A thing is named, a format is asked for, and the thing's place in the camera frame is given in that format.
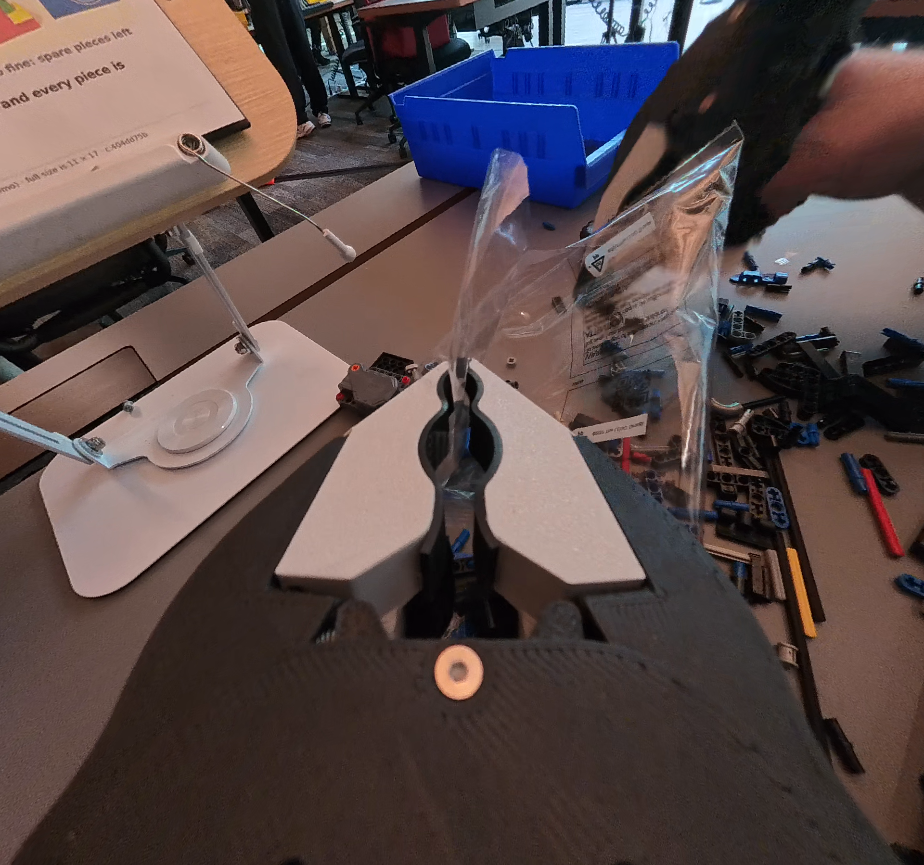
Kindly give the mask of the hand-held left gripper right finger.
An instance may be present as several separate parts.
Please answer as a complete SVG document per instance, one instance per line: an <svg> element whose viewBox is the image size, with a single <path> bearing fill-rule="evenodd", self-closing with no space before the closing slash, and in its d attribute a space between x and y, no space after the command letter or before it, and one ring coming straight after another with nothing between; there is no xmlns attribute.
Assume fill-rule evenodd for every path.
<svg viewBox="0 0 924 865"><path fill-rule="evenodd" d="M479 361L466 389L472 634L515 638L553 603L644 592L641 559L572 434Z"/></svg>

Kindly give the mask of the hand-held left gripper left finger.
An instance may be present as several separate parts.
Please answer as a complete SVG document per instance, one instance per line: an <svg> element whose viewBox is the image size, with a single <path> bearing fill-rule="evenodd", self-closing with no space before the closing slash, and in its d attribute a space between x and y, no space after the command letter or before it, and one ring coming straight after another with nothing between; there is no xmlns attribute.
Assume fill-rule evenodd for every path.
<svg viewBox="0 0 924 865"><path fill-rule="evenodd" d="M427 438L452 411L442 363L352 427L274 575L286 589L405 609L438 638L454 613L453 555Z"/></svg>

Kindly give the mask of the clear plastic bag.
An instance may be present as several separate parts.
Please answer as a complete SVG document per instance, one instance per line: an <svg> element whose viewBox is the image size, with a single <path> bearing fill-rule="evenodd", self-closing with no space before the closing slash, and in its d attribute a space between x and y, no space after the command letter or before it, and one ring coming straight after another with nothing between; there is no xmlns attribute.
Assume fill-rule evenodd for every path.
<svg viewBox="0 0 924 865"><path fill-rule="evenodd" d="M702 524L718 253L744 135L733 122L589 236L530 224L526 164L493 152L454 322L437 357L475 360L571 432L641 422L629 473L690 530Z"/></svg>

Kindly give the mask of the pile of toy building pieces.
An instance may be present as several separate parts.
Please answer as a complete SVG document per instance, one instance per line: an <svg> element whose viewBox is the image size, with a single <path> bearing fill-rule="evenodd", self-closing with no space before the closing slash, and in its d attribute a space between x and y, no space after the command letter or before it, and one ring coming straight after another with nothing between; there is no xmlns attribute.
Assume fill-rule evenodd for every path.
<svg viewBox="0 0 924 865"><path fill-rule="evenodd" d="M719 510L705 547L741 592L811 725L858 795L920 796L922 773L922 252L847 254L803 274L783 330L719 358L708 491L779 490L789 520ZM751 351L761 352L752 357ZM817 637L803 635L786 548Z"/></svg>

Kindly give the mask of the grey desk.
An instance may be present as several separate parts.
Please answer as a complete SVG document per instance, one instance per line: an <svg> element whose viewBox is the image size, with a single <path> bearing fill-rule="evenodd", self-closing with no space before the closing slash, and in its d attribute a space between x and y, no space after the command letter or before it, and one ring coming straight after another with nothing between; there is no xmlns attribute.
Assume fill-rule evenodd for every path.
<svg viewBox="0 0 924 865"><path fill-rule="evenodd" d="M343 359L431 351L452 318L478 196L406 167L321 213L356 243L336 265L306 224L219 268L251 322L283 320ZM922 212L890 197L813 198L762 238L761 260L817 254L827 276L797 279L782 304L795 328L829 326L849 349L877 347L881 327L922 336ZM191 363L230 326L188 285L2 388L2 402L59 428L103 414L117 389L143 389ZM85 761L145 641L202 559L334 437L330 420L222 507L139 581L98 600L74 594L40 495L45 456L3 455L2 863L49 812ZM870 518L849 504L835 454L786 455L786 476L827 622L812 648L822 707L866 773L841 778L891 841L922 848L922 614L891 579Z"/></svg>

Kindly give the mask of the grey toy motor block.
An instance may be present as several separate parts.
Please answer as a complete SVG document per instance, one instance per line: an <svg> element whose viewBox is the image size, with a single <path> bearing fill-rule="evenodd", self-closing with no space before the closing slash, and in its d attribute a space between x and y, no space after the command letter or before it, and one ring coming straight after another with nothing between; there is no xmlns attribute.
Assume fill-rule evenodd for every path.
<svg viewBox="0 0 924 865"><path fill-rule="evenodd" d="M336 403L368 416L409 387L418 370L412 359L388 352L381 353L371 365L352 363L338 384Z"/></svg>

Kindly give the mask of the blue storage bin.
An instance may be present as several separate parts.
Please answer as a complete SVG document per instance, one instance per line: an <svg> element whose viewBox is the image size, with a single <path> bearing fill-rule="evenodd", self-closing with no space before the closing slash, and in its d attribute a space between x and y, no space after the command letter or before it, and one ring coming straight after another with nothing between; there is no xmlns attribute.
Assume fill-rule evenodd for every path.
<svg viewBox="0 0 924 865"><path fill-rule="evenodd" d="M532 201L572 209L679 55L676 42L485 51L391 100L422 178L479 189L502 149L524 160Z"/></svg>

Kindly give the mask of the yellow toy beam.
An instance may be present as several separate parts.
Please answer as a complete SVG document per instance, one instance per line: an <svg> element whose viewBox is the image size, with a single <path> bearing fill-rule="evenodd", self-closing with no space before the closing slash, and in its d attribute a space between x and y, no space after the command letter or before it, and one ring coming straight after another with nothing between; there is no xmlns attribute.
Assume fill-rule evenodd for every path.
<svg viewBox="0 0 924 865"><path fill-rule="evenodd" d="M798 552L795 548L788 547L785 550L787 563L790 572L790 578L796 598L796 607L798 617L803 630L804 637L814 640L817 637L817 629L812 614L808 598L808 590L804 579Z"/></svg>

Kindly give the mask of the white tipped thin rod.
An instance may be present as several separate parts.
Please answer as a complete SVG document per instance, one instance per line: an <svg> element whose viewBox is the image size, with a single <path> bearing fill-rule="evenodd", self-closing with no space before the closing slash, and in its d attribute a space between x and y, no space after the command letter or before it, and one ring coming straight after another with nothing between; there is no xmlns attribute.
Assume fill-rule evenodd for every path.
<svg viewBox="0 0 924 865"><path fill-rule="evenodd" d="M302 220L311 224L317 230L317 232L320 233L327 242L329 242L330 245L336 248L344 262L352 263L357 258L357 252L353 246L344 242L330 229L323 227L321 224L318 224L312 216L308 216L302 211L294 208L294 206L276 199L266 189L257 188L244 181L243 179L237 178L237 176L233 175L230 171L229 163L225 157L220 154L220 152L215 150L214 147L204 138L193 133L181 133L178 136L177 147L180 153L191 159L197 159L204 166L207 166L213 172L219 174L223 178L227 178L228 180L234 182L238 186L245 188L247 191L253 194L262 196L267 201L282 207L283 209L297 215Z"/></svg>

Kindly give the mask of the red black office chair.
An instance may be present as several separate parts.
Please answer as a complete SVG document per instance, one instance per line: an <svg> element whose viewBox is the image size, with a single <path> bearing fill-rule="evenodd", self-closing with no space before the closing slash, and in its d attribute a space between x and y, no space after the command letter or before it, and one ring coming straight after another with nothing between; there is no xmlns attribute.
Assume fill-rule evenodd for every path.
<svg viewBox="0 0 924 865"><path fill-rule="evenodd" d="M358 9L387 0L353 0ZM386 86L415 83L471 56L447 13L401 13L360 18L374 71Z"/></svg>

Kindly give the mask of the instruction sheet wooden board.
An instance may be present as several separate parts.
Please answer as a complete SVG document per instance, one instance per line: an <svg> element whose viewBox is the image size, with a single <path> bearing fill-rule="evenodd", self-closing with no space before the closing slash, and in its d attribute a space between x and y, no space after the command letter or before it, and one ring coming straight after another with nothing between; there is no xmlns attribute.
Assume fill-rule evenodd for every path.
<svg viewBox="0 0 924 865"><path fill-rule="evenodd" d="M278 73L224 0L2 0L2 305L241 192L295 147Z"/></svg>

